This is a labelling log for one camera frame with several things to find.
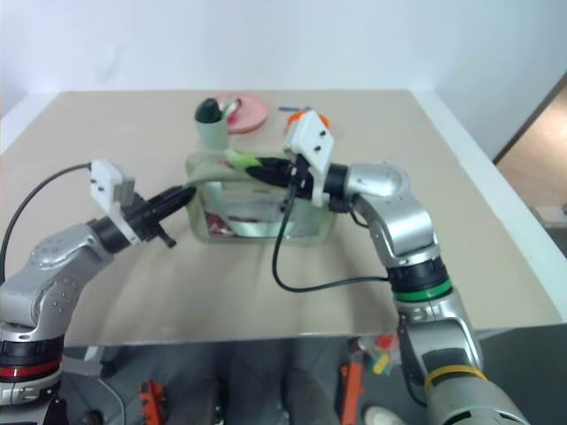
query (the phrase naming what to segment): pink plate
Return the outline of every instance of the pink plate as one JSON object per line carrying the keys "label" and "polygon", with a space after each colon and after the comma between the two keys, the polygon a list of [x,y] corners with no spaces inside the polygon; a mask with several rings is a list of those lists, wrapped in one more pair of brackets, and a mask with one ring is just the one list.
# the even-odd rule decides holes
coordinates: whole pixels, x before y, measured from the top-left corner
{"label": "pink plate", "polygon": [[229,121],[229,133],[248,133],[260,127],[268,117],[268,105],[257,96],[244,93],[230,93],[216,98],[222,104],[227,97],[240,99],[241,104],[235,112],[235,118]]}

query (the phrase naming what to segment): wire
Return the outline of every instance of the wire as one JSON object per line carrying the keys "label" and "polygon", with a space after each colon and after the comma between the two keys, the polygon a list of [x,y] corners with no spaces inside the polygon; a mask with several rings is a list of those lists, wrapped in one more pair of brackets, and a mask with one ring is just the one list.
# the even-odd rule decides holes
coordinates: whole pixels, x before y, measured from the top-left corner
{"label": "wire", "polygon": [[126,425],[126,407],[124,406],[124,400],[122,400],[122,397],[120,396],[120,394],[118,392],[116,392],[116,390],[111,387],[110,385],[108,385],[105,381],[103,381],[100,378],[97,378],[98,383],[100,383],[103,387],[105,387],[108,392],[110,392],[114,398],[116,398],[116,400],[118,401],[118,403],[120,404],[120,417],[122,418],[122,425]]}
{"label": "wire", "polygon": [[351,213],[351,217],[353,218],[353,221],[358,224],[361,228],[369,228],[368,224],[364,224],[363,222],[358,220],[358,217],[356,216],[356,213],[354,212],[354,210],[350,211]]}
{"label": "wire", "polygon": [[323,285],[309,286],[306,288],[296,288],[296,287],[288,286],[284,282],[282,282],[282,279],[280,279],[280,276],[277,272],[277,259],[279,257],[280,248],[282,246],[282,241],[284,239],[285,228],[287,226],[288,221],[290,220],[291,210],[293,209],[296,193],[297,193],[297,187],[291,185],[289,195],[286,199],[282,225],[280,226],[280,230],[277,234],[276,244],[274,245],[274,253],[272,254],[272,275],[274,276],[274,280],[276,281],[276,283],[280,288],[282,288],[283,290],[287,290],[289,292],[305,293],[305,292],[313,292],[316,290],[328,290],[330,288],[336,288],[337,286],[349,285],[351,283],[357,283],[357,282],[388,282],[387,277],[378,277],[378,276],[353,277],[351,279],[344,279],[342,281],[325,283]]}
{"label": "wire", "polygon": [[416,394],[416,390],[414,389],[411,381],[409,381],[409,376],[408,376],[408,372],[406,371],[406,368],[404,368],[403,366],[401,367],[402,370],[402,374],[404,375],[404,381],[406,383],[406,388],[408,389],[408,393],[411,396],[411,398],[421,407],[427,407],[427,403],[425,403],[423,400],[421,400],[417,394]]}
{"label": "wire", "polygon": [[2,240],[2,248],[0,248],[0,285],[2,285],[6,280],[6,252],[8,251],[8,243],[10,242],[10,236],[12,234],[12,231],[14,230],[14,226],[16,226],[16,221],[18,221],[18,218],[24,211],[24,208],[26,208],[27,204],[29,204],[32,198],[35,195],[37,195],[37,193],[45,186],[47,186],[50,182],[54,181],[63,174],[71,173],[72,171],[81,170],[83,168],[87,168],[90,170],[90,162],[86,164],[80,164],[78,166],[70,166],[61,171],[57,171],[55,174],[52,174],[43,182],[35,186],[35,188],[31,192],[29,192],[29,194],[26,196],[23,202],[19,205],[18,209],[16,210],[14,215],[12,215],[12,218],[8,223],[8,227],[6,228],[6,233],[4,234],[4,238]]}

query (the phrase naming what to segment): green ring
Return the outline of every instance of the green ring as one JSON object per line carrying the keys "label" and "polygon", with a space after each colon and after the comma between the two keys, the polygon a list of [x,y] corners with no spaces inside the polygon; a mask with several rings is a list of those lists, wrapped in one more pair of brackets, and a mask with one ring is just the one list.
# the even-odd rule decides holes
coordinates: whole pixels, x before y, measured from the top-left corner
{"label": "green ring", "polygon": [[451,289],[451,279],[447,279],[433,288],[427,290],[417,290],[415,292],[394,292],[394,296],[398,301],[426,301],[431,298],[438,297]]}

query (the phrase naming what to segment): black cable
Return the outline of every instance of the black cable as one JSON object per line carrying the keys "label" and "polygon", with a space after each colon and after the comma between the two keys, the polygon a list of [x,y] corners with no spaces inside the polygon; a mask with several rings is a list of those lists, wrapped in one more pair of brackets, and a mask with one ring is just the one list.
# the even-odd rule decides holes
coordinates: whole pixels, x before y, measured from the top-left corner
{"label": "black cable", "polygon": [[24,208],[26,208],[27,204],[29,204],[32,198],[35,195],[37,195],[37,192],[39,192],[41,189],[47,186],[50,182],[54,181],[63,174],[71,173],[72,171],[81,170],[83,168],[87,168],[90,170],[90,162],[87,164],[80,164],[78,166],[70,166],[61,171],[57,171],[55,174],[50,175],[43,182],[35,186],[35,188],[31,192],[29,192],[29,194],[26,196],[23,202],[19,205],[18,209],[16,210],[14,215],[12,215],[12,218],[8,223],[8,227],[6,228],[6,233],[4,233],[4,238],[2,240],[2,248],[0,248],[0,285],[2,285],[6,280],[6,252],[8,251],[8,243],[10,242],[10,236],[12,234],[12,231],[14,230],[14,226],[16,226],[16,221],[18,221],[18,218],[24,211]]}
{"label": "black cable", "polygon": [[276,281],[276,283],[280,288],[282,288],[283,290],[287,290],[289,292],[303,293],[303,292],[313,292],[315,290],[327,290],[330,288],[336,288],[337,286],[343,286],[357,282],[388,282],[387,277],[378,277],[378,276],[354,277],[351,279],[344,279],[342,281],[325,283],[323,285],[309,286],[306,288],[294,288],[282,282],[280,276],[277,273],[277,259],[279,256],[280,248],[282,246],[282,241],[284,239],[285,227],[287,226],[287,223],[291,216],[291,210],[293,209],[296,193],[297,193],[297,187],[291,185],[289,196],[287,197],[286,200],[285,211],[283,213],[282,225],[280,226],[280,230],[277,234],[276,244],[274,245],[274,253],[272,254],[272,275],[274,276],[274,280]]}
{"label": "black cable", "polygon": [[404,368],[402,366],[401,371],[402,371],[402,374],[404,375],[404,381],[406,383],[406,388],[408,389],[408,393],[411,396],[411,398],[421,407],[427,407],[427,403],[425,403],[423,400],[421,400],[417,396],[416,391],[414,389],[414,386],[412,385],[411,381],[409,381],[409,376],[408,376],[408,372],[406,372],[406,368]]}
{"label": "black cable", "polygon": [[361,222],[360,220],[358,220],[358,217],[356,216],[356,213],[355,213],[353,210],[351,210],[350,213],[351,213],[351,217],[353,218],[353,221],[354,221],[356,224],[358,224],[361,228],[369,228],[369,225],[368,225],[368,224],[364,224],[363,222]]}

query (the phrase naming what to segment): red ring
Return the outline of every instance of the red ring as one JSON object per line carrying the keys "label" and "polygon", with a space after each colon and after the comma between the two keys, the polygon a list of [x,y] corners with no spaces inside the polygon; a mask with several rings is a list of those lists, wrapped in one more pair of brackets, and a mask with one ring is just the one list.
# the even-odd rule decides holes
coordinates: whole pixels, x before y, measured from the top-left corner
{"label": "red ring", "polygon": [[24,367],[0,367],[0,378],[23,378],[27,376],[41,375],[49,372],[52,369],[58,368],[61,363],[61,357],[43,363],[39,366],[24,366]]}

